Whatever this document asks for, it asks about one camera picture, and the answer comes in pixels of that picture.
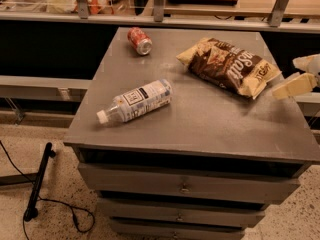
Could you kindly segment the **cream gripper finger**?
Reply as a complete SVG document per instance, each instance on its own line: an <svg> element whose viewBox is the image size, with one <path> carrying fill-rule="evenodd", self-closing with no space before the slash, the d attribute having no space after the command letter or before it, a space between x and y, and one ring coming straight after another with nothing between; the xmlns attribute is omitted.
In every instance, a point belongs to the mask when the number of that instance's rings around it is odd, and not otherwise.
<svg viewBox="0 0 320 240"><path fill-rule="evenodd" d="M295 58L293 65L297 69L318 75L320 73L320 54Z"/></svg>
<svg viewBox="0 0 320 240"><path fill-rule="evenodd" d="M295 73L272 89L272 96L285 99L311 92L318 84L317 77L311 73Z"/></svg>

